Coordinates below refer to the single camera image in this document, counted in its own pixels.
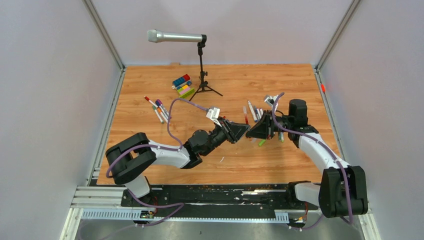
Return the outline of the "translucent blue pen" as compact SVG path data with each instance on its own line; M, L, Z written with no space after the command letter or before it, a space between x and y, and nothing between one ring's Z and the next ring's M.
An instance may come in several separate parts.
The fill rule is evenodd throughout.
M254 108L254 111L255 111L255 114L256 114L256 117L257 117L257 120L259 121L260 119L261 119L261 113L260 113L260 110L254 105L253 106L253 108Z

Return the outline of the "white marker blue end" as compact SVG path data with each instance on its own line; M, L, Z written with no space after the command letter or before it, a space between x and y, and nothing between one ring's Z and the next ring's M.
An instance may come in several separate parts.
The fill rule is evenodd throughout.
M253 117L253 121L256 123L258 121L258 119L257 119L257 116L256 116L256 112L253 108L253 105L249 100L247 101L247 103L248 103L248 107L249 107L249 110L251 112L251 115Z

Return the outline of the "translucent red pen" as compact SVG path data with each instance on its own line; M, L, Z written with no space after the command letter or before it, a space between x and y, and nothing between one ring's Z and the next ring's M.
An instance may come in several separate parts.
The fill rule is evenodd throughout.
M248 125L249 124L249 119L248 119L248 114L247 114L247 108L246 108L246 106L243 106L242 107L242 110L243 110L243 116L244 116L245 123Z

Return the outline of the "white marker dark green cap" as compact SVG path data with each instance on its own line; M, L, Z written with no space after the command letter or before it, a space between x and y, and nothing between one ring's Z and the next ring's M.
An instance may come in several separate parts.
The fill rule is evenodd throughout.
M154 112L155 112L155 114L156 114L157 118L159 119L160 123L161 123L161 124L164 124L164 123L165 123L165 121L164 121L164 119L161 117L161 115L160 115L160 113L159 113L158 109L157 109L155 106L152 106L152 109L154 110Z

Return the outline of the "white marker red tip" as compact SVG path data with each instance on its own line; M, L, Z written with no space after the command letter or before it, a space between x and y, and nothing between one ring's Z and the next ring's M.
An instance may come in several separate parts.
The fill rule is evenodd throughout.
M158 107L158 105L157 105L155 102L153 102L152 100L150 100L150 98L149 98L149 97L144 96L144 99L145 99L146 101L148 101L151 105L153 105L155 108L157 108L157 107Z

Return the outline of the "white marker orange cap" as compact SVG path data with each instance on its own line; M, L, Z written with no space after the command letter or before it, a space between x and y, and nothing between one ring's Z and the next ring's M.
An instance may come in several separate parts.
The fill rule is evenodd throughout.
M168 123L168 117L167 117L167 115L159 107L157 108L157 111L159 112L159 114L161 115L161 117L164 119L164 121L166 123Z

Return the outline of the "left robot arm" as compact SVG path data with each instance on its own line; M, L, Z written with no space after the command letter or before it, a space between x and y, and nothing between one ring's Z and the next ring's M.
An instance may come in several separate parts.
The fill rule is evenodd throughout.
M235 123L219 117L212 131L196 130L182 146L159 144L139 132L105 152L109 169L108 178L117 185L124 185L134 195L140 206L149 206L153 201L151 185L143 172L151 165L174 166L191 169L202 163L202 157L209 155L225 141L237 143L250 126Z

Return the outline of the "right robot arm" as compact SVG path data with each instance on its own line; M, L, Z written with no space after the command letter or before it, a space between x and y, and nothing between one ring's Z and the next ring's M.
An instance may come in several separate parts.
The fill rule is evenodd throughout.
M298 209L305 202L321 209L326 218L365 215L368 212L366 174L362 167L352 166L339 157L323 140L319 131L309 124L308 107L302 99L289 101L288 113L277 116L277 96L267 95L264 102L271 110L246 133L248 138L272 139L276 134L287 136L303 151L321 172L320 184L310 181L288 183L286 204Z

